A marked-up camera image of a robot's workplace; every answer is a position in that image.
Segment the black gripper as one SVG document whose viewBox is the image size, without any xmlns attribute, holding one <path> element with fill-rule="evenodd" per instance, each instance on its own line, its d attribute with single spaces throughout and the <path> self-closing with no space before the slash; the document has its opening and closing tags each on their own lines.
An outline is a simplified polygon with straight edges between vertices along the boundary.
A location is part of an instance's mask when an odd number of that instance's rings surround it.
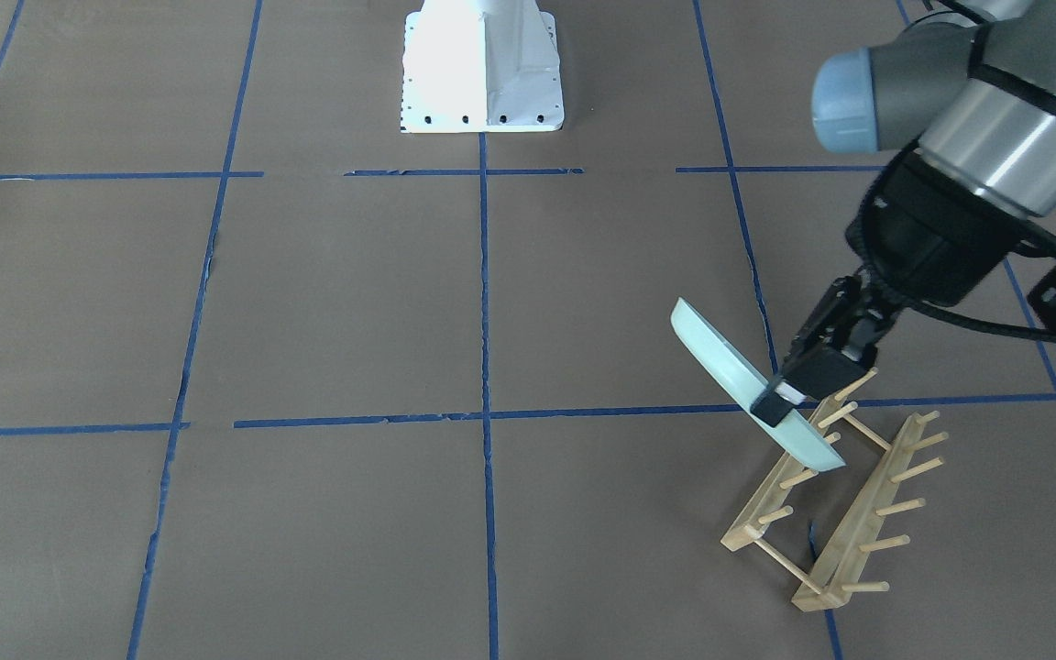
<svg viewBox="0 0 1056 660">
<path fill-rule="evenodd" d="M 845 230 L 859 270 L 835 280 L 789 344 L 779 383 L 752 402 L 760 423 L 779 426 L 806 398 L 825 400 L 864 378 L 876 342 L 912 309 L 944 325 L 1040 341 L 1042 331 L 953 312 L 1019 244 L 1027 222 L 1002 212 L 924 161 L 901 151 L 864 194 Z"/>
</svg>

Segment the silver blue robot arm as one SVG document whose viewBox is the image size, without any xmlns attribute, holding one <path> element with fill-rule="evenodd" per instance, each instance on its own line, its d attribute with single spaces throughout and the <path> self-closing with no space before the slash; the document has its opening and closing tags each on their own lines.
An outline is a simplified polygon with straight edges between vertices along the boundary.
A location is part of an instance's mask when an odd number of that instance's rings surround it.
<svg viewBox="0 0 1056 660">
<path fill-rule="evenodd" d="M 758 421 L 861 379 L 907 308 L 1056 344 L 1056 1 L 948 1 L 826 61 L 810 108 L 826 150 L 894 157 L 846 229 L 859 270 L 797 329 Z"/>
</svg>

